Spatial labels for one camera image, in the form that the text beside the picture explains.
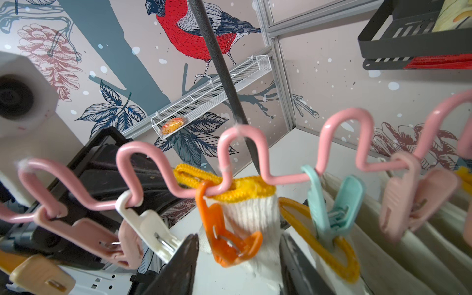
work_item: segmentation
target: pink wavy hanger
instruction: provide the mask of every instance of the pink wavy hanger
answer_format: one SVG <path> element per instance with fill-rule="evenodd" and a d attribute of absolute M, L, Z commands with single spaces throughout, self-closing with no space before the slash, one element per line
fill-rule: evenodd
<path fill-rule="evenodd" d="M 367 156 L 371 146 L 371 139 L 374 130 L 374 123 L 370 113 L 364 109 L 352 108 L 342 110 L 330 117 L 324 124 L 320 133 L 320 143 L 318 149 L 318 161 L 316 172 L 322 174 L 326 171 L 329 160 L 329 151 L 334 132 L 343 122 L 355 119 L 361 123 L 361 135 L 359 148 L 356 155 L 356 165 L 362 171 L 381 171 L 406 168 L 406 163 L 402 161 L 367 163 Z M 229 145 L 237 137 L 249 137 L 257 147 L 259 154 L 259 167 L 261 169 L 262 179 L 270 185 L 287 185 L 310 181 L 305 173 L 273 176 L 270 173 L 269 149 L 267 139 L 261 130 L 249 125 L 238 125 L 223 132 L 218 141 L 218 159 L 219 167 L 223 173 L 222 185 L 228 185 L 232 182 L 233 173 L 231 162 L 229 160 Z"/>
<path fill-rule="evenodd" d="M 421 132 L 421 137 L 416 150 L 413 152 L 418 159 L 423 159 L 433 144 L 434 137 L 438 134 L 441 123 L 455 108 L 465 102 L 472 102 L 472 90 L 453 95 L 440 103 L 427 117 Z M 462 135 L 457 141 L 457 153 L 459 156 L 472 159 L 472 117 L 465 123 Z"/>
<path fill-rule="evenodd" d="M 159 168 L 164 181 L 166 182 L 169 191 L 178 198 L 194 198 L 196 189 L 185 189 L 181 188 L 175 177 L 172 168 L 170 167 L 169 161 L 167 160 L 164 153 L 156 146 L 150 143 L 132 141 L 122 145 L 117 152 L 116 162 L 118 170 L 128 185 L 129 190 L 133 197 L 143 198 L 143 187 L 139 182 L 138 176 L 135 173 L 131 165 L 130 157 L 134 153 L 142 153 L 149 156 Z M 227 191 L 231 186 L 231 182 L 221 183 L 220 185 L 212 186 L 207 189 L 205 195 L 214 196 L 222 194 Z"/>
<path fill-rule="evenodd" d="M 4 204 L 0 204 L 0 219 L 8 223 L 27 223 L 32 222 L 34 213 L 15 213 L 8 209 Z"/>
<path fill-rule="evenodd" d="M 87 209 L 93 211 L 114 210 L 116 201 L 97 201 L 85 189 L 82 182 L 66 166 L 59 162 L 47 159 L 23 160 L 18 169 L 18 176 L 23 186 L 37 199 L 48 212 L 49 218 L 63 217 L 67 215 L 67 208 L 58 202 L 53 195 L 43 186 L 35 174 L 36 170 L 44 170 L 57 177 L 74 197 Z M 143 198 L 131 198 L 128 207 L 141 205 Z"/>
<path fill-rule="evenodd" d="M 59 235 L 79 247 L 106 259 L 117 263 L 127 269 L 135 269 L 141 264 L 143 253 L 141 240 L 132 228 L 123 222 L 120 226 L 118 236 L 104 228 L 100 224 L 88 218 L 76 221 L 72 226 L 57 219 L 67 215 L 67 207 L 57 201 L 54 196 L 43 186 L 35 174 L 36 170 L 44 170 L 57 177 L 77 200 L 87 209 L 93 211 L 114 210 L 116 201 L 99 202 L 93 199 L 82 185 L 77 176 L 61 163 L 45 159 L 26 159 L 20 162 L 18 176 L 21 183 L 41 206 L 34 214 L 28 214 L 22 219 L 23 222 L 33 216 L 37 225 L 48 231 Z M 102 244 L 120 242 L 116 249 L 106 249 Z"/>
<path fill-rule="evenodd" d="M 413 155 L 421 160 L 430 150 L 434 137 L 439 131 L 439 127 L 446 116 L 457 106 L 472 102 L 472 90 L 456 94 L 441 104 L 439 104 L 429 115 L 421 133 L 418 146 Z M 318 159 L 316 171 L 322 174 L 326 171 L 329 160 L 331 143 L 336 129 L 347 120 L 357 120 L 361 123 L 361 134 L 359 136 L 359 146 L 356 154 L 356 166 L 365 172 L 398 170 L 407 168 L 407 164 L 402 160 L 390 162 L 368 163 L 367 156 L 371 147 L 374 121 L 372 115 L 365 109 L 351 108 L 342 110 L 331 116 L 323 125 L 320 133 L 318 148 Z M 305 173 L 273 176 L 270 173 L 269 149 L 265 135 L 259 129 L 249 125 L 238 125 L 223 132 L 218 141 L 218 159 L 219 166 L 223 173 L 223 182 L 225 187 L 231 185 L 233 173 L 231 162 L 229 160 L 229 145 L 237 137 L 249 137 L 255 143 L 259 154 L 259 165 L 262 179 L 270 185 L 286 185 L 310 181 Z M 466 159 L 472 158 L 472 118 L 469 118 L 464 131 L 457 143 L 458 154 Z"/>

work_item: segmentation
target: clothespin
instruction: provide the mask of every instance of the clothespin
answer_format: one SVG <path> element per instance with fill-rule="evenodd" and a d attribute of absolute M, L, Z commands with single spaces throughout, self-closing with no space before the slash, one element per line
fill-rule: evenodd
<path fill-rule="evenodd" d="M 124 218 L 138 236 L 156 253 L 156 255 L 168 263 L 182 244 L 170 233 L 162 218 L 153 210 L 146 210 L 138 215 L 133 209 L 126 208 L 126 203 L 131 198 L 131 191 L 125 191 L 115 204 L 117 212 Z"/>
<path fill-rule="evenodd" d="M 50 220 L 43 206 L 36 210 L 34 222 L 88 252 L 125 269 L 137 269 L 143 259 L 141 240 L 126 222 L 121 224 L 117 236 L 89 218 L 79 219 L 73 225 L 59 219 Z"/>
<path fill-rule="evenodd" d="M 409 170 L 388 181 L 379 215 L 380 230 L 391 243 L 400 241 L 408 228 L 421 227 L 460 185 L 459 177 L 444 168 L 433 168 L 420 180 L 420 162 L 408 152 L 396 152 L 390 161 L 397 159 Z"/>
<path fill-rule="evenodd" d="M 212 185 L 214 184 L 211 181 L 203 181 L 197 188 L 195 202 L 213 252 L 213 257 L 216 262 L 226 268 L 254 257 L 261 247 L 262 233 L 256 231 L 245 240 L 242 240 L 228 231 L 225 227 L 225 218 L 221 205 L 215 203 L 208 207 L 203 199 L 205 190 Z"/>
<path fill-rule="evenodd" d="M 461 166 L 455 172 L 462 180 L 462 189 L 472 196 L 472 173 L 469 172 L 467 167 Z"/>
<path fill-rule="evenodd" d="M 333 208 L 328 212 L 318 173 L 309 165 L 302 166 L 302 171 L 310 177 L 312 183 L 308 191 L 308 205 L 318 240 L 323 247 L 333 251 L 334 238 L 347 235 L 354 225 L 364 199 L 364 183 L 354 175 L 346 177 L 337 193 Z"/>
<path fill-rule="evenodd" d="M 0 251 L 0 269 L 10 281 L 36 295 L 67 295 L 76 280 L 41 255 L 23 257 Z"/>
<path fill-rule="evenodd" d="M 472 196 L 472 173 L 466 167 L 460 167 L 456 174 L 462 179 L 462 189 Z M 472 246 L 472 202 L 469 202 L 469 209 L 464 223 L 464 241 Z"/>

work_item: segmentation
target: metal rail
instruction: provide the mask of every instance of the metal rail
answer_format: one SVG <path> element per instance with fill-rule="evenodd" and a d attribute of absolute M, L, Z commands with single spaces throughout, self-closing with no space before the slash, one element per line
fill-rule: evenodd
<path fill-rule="evenodd" d="M 296 32 L 345 17 L 351 17 L 364 12 L 376 10 L 383 0 L 336 0 L 294 17 L 284 19 L 269 25 L 269 38 L 282 34 Z"/>

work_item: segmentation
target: black metal shelf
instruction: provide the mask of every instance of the black metal shelf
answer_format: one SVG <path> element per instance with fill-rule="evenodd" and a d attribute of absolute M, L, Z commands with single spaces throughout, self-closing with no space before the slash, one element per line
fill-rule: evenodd
<path fill-rule="evenodd" d="M 414 57 L 472 53 L 472 28 L 434 32 L 444 0 L 385 0 L 358 37 L 364 69 L 403 69 Z M 372 40 L 387 18 L 393 21 Z"/>

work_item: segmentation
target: red bird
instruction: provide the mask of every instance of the red bird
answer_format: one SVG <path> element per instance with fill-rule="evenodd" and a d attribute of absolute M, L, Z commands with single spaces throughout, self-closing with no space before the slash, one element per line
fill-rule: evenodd
<path fill-rule="evenodd" d="M 236 63 L 229 52 L 233 44 L 244 35 L 260 33 L 261 29 L 232 17 L 215 4 L 205 2 L 203 4 L 221 52 L 227 54 L 235 65 Z M 148 15 L 156 14 L 157 21 L 178 51 L 186 56 L 206 62 L 205 72 L 196 75 L 195 82 L 199 77 L 210 78 L 206 73 L 210 66 L 211 56 L 200 33 L 195 15 L 188 7 L 187 0 L 146 0 L 146 9 Z"/>

